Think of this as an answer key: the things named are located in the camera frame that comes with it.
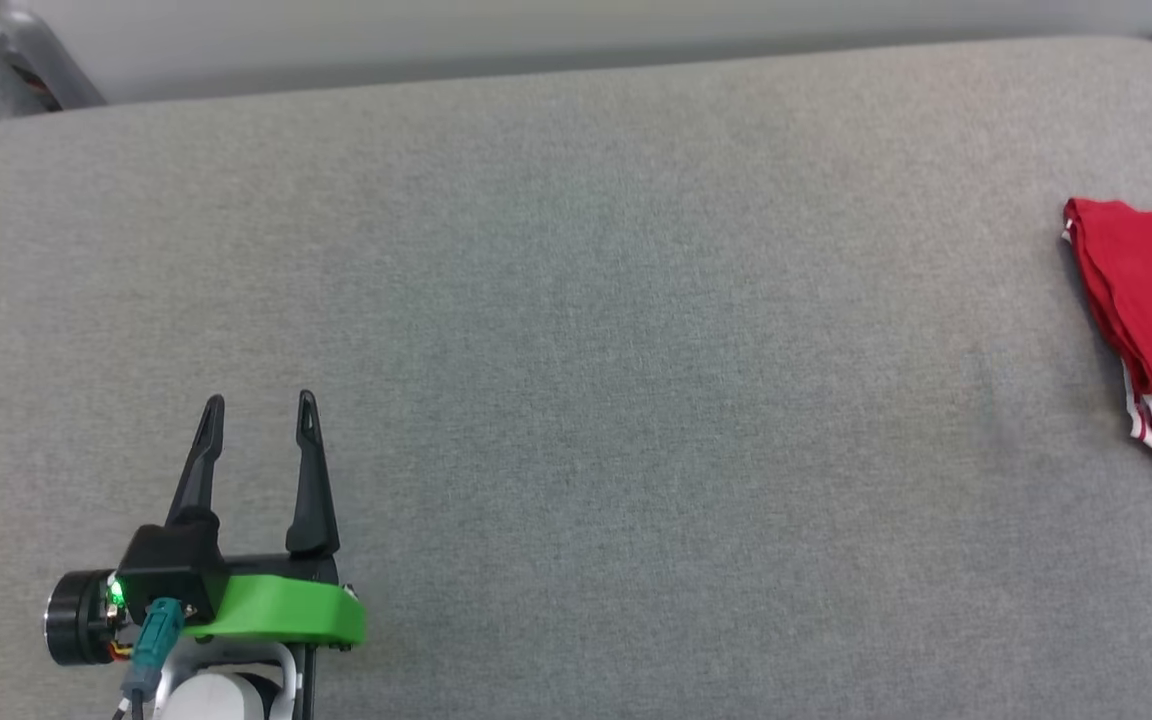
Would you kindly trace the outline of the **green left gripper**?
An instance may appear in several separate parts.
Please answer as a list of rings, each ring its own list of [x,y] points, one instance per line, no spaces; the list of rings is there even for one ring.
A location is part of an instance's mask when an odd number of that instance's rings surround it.
[[[225,400],[207,397],[166,526],[219,526],[212,511],[212,482],[223,452]],[[285,550],[298,559],[333,556],[340,547],[314,393],[300,391],[296,432],[300,477]],[[132,594],[132,582],[115,569],[69,571],[52,588],[44,611],[44,643],[60,666],[132,660],[142,626],[162,602]],[[333,561],[298,561],[275,555],[238,558],[227,588],[202,611],[187,594],[168,601],[179,626],[175,638],[355,647],[364,643],[366,611],[353,588],[338,583]]]

